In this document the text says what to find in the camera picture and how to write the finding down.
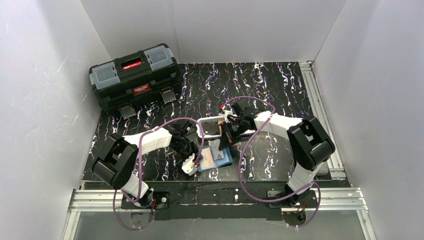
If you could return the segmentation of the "orange credit card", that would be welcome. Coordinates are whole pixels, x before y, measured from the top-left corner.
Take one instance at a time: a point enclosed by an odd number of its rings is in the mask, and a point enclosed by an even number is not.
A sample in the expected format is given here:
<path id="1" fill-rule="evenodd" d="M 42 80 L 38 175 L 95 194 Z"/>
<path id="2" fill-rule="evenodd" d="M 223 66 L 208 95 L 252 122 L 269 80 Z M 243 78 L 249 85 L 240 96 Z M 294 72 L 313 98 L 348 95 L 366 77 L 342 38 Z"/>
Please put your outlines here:
<path id="1" fill-rule="evenodd" d="M 201 152 L 202 159 L 199 160 L 199 167 L 202 171 L 206 171 L 215 166 L 214 158 L 210 148 L 204 148 Z"/>

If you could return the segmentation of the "grey flat case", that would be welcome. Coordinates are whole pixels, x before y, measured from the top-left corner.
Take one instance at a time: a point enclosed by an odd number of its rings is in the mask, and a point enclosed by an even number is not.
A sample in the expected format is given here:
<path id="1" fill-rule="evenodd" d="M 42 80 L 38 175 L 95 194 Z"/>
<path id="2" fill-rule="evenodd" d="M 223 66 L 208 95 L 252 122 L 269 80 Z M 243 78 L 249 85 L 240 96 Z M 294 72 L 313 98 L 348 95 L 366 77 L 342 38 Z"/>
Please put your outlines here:
<path id="1" fill-rule="evenodd" d="M 324 175 L 327 175 L 329 172 L 330 170 L 329 170 L 328 162 L 325 161 L 319 166 L 319 168 L 317 168 L 316 176 L 324 176 Z"/>

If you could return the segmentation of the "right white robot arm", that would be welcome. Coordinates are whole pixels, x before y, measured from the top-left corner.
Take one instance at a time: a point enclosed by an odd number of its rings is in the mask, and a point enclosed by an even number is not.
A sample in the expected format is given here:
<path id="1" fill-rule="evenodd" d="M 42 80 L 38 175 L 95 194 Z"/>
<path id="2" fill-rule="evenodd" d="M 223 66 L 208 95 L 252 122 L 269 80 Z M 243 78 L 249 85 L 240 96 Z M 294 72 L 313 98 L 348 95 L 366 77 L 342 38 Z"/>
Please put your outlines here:
<path id="1" fill-rule="evenodd" d="M 252 131 L 240 157 L 260 132 L 267 132 L 289 141 L 294 171 L 285 184 L 282 193 L 273 198 L 259 198 L 251 194 L 242 180 L 242 173 L 237 173 L 238 181 L 244 193 L 256 202 L 265 204 L 295 204 L 300 202 L 314 185 L 314 178 L 321 166 L 336 151 L 335 144 L 320 121 L 315 116 L 306 118 L 287 117 L 276 113 L 273 105 L 270 110 L 250 107 L 246 97 L 235 97 L 231 110 L 223 104 L 219 115 L 224 118 L 220 124 L 221 138 L 219 149 L 225 149 L 242 140 L 242 134 Z"/>

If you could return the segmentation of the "white credit card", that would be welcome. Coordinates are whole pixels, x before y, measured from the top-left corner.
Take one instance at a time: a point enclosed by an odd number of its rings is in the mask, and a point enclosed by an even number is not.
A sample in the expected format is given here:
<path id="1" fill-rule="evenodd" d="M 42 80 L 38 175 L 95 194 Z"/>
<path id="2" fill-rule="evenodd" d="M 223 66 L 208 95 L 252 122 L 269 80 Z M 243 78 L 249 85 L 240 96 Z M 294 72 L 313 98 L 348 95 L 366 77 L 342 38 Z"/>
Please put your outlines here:
<path id="1" fill-rule="evenodd" d="M 212 154 L 212 158 L 217 163 L 223 163 L 225 160 L 225 154 L 223 150 L 219 150 L 221 141 L 219 139 L 211 140 L 209 142 L 209 148 Z"/>

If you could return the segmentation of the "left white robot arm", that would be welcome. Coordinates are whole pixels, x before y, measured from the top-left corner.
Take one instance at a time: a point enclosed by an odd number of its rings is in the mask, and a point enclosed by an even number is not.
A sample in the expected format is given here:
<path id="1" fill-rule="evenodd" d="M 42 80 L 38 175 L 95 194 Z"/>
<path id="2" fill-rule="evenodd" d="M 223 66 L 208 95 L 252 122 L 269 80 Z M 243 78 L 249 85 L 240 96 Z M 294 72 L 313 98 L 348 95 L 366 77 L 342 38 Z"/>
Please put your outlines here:
<path id="1" fill-rule="evenodd" d="M 113 133 L 94 157 L 91 172 L 112 189 L 122 191 L 124 199 L 137 208 L 153 210 L 167 203 L 167 197 L 156 195 L 153 187 L 142 180 L 141 173 L 133 173 L 134 167 L 142 155 L 171 148 L 183 159 L 182 171 L 194 175 L 202 157 L 199 147 L 188 139 L 192 127 L 190 119 L 185 118 L 184 124 L 171 120 L 136 135 Z"/>

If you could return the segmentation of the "blue leather card holder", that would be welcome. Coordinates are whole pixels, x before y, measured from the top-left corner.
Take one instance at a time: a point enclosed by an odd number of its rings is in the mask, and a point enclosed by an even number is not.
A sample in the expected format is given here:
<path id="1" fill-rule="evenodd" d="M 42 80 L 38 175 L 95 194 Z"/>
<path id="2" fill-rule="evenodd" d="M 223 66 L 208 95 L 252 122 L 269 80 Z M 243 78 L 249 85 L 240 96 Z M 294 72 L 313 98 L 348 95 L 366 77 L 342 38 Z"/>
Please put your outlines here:
<path id="1" fill-rule="evenodd" d="M 217 169 L 231 165 L 233 158 L 231 156 L 229 148 L 218 153 L 218 156 L 214 156 L 213 151 L 210 147 L 204 147 L 201 151 L 201 157 L 198 161 L 197 170 L 199 172 L 205 172 L 212 169 Z"/>

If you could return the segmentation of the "white plastic basket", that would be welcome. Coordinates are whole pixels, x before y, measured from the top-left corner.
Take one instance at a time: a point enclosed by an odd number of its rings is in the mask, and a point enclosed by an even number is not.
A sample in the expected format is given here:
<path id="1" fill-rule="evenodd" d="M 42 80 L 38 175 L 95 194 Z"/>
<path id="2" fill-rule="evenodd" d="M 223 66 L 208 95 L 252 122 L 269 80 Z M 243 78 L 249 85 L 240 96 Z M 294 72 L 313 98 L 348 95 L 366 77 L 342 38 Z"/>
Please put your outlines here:
<path id="1" fill-rule="evenodd" d="M 232 111 L 229 114 L 201 117 L 196 124 L 199 138 L 207 140 L 228 139 L 230 142 L 245 141 L 257 130 L 253 119 L 239 116 Z"/>

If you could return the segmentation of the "black red toolbox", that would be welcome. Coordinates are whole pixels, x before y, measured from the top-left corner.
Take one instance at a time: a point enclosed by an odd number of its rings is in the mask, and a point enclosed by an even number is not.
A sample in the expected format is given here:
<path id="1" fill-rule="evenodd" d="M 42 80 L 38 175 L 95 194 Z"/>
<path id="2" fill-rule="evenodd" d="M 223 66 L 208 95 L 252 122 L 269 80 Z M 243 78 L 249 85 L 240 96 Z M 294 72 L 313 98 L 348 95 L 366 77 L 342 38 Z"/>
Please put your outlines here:
<path id="1" fill-rule="evenodd" d="M 88 76 L 99 107 L 124 119 L 151 102 L 175 101 L 183 88 L 183 74 L 165 43 L 94 65 Z"/>

